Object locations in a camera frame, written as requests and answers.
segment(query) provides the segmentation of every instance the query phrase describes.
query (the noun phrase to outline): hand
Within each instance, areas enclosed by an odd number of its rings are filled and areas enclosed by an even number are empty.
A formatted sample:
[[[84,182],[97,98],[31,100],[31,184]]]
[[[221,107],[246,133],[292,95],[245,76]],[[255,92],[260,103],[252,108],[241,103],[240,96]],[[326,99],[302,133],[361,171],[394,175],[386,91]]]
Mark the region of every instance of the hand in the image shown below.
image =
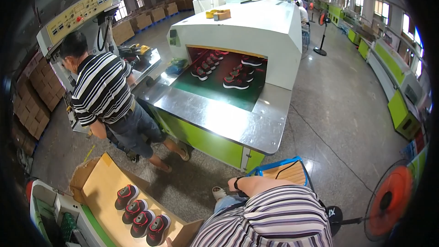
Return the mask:
[[[168,237],[168,238],[166,239],[166,244],[167,244],[168,247],[172,247],[172,240],[171,240],[170,237]]]
[[[229,190],[231,191],[231,192],[237,192],[238,191],[238,189],[235,189],[235,181],[237,180],[238,178],[231,178],[231,179],[229,179],[229,181],[227,182],[227,184],[229,185]]]

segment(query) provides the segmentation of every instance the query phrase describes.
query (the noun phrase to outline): blue stool frame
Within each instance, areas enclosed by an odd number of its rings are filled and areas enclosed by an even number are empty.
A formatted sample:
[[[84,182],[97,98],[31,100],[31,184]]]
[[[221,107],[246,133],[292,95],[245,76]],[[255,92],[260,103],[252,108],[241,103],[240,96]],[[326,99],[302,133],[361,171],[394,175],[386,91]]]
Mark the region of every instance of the blue stool frame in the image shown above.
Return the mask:
[[[305,174],[305,184],[304,184],[304,186],[307,186],[308,182],[310,182],[310,187],[311,187],[312,191],[314,192],[313,183],[311,182],[311,179],[309,178],[308,171],[306,170],[305,166],[303,165],[303,160],[302,160],[302,158],[300,156],[295,156],[293,158],[287,158],[287,159],[283,159],[281,161],[277,161],[277,162],[273,162],[273,163],[268,163],[266,165],[255,167],[246,176],[251,176],[251,175],[264,176],[262,171],[265,171],[265,170],[268,170],[268,169],[271,169],[271,168],[275,168],[275,167],[279,167],[279,166],[283,166],[283,165],[287,165],[289,163],[293,163],[293,162],[297,162],[297,161],[299,161],[300,164],[302,165],[303,173]]]

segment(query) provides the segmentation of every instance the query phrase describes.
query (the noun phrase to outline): standing fan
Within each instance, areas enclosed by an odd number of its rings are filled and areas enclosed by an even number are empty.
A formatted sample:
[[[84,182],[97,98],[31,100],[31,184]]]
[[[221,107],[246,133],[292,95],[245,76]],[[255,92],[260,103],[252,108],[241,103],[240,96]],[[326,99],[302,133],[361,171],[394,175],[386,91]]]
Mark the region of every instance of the standing fan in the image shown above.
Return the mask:
[[[337,206],[326,208],[331,233],[334,236],[342,225],[364,222],[364,233],[370,241],[379,241],[390,235],[403,215],[410,200],[413,180],[404,160],[394,163],[381,177],[370,197],[364,217],[343,220]]]
[[[320,44],[320,48],[318,48],[318,47],[314,48],[314,52],[318,53],[321,56],[327,55],[327,53],[322,49],[322,47],[323,47],[323,41],[325,41],[325,32],[326,32],[326,27],[328,26],[328,23],[331,23],[331,19],[328,17],[327,11],[324,10],[320,14],[320,18],[319,18],[320,26],[325,24],[325,30],[323,31],[322,43]]]

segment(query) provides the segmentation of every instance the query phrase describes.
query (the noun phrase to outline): black hair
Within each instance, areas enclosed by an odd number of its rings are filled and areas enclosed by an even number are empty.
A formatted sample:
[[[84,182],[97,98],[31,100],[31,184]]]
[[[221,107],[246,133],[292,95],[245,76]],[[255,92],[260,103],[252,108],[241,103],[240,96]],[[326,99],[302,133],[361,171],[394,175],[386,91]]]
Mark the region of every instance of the black hair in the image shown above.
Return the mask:
[[[59,53],[63,59],[67,56],[80,58],[87,50],[88,46],[85,35],[75,30],[64,37]]]

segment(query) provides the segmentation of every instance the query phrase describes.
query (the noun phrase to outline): green conveyor belt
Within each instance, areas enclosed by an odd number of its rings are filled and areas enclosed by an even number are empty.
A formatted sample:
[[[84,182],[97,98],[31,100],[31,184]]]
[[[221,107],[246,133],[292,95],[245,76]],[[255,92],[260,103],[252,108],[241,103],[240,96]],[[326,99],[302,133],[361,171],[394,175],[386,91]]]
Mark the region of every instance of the green conveyor belt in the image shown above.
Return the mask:
[[[208,75],[207,80],[201,81],[190,74],[193,65],[201,64],[211,52],[213,51],[207,52],[200,59],[196,60],[171,86],[206,98],[224,101],[251,112],[265,84],[267,62],[265,61],[262,65],[254,67],[254,79],[250,82],[249,88],[245,90],[226,89],[222,86],[223,79],[233,71],[233,67],[241,63],[241,54],[231,52],[228,55],[224,55],[224,59],[219,61],[219,65]]]

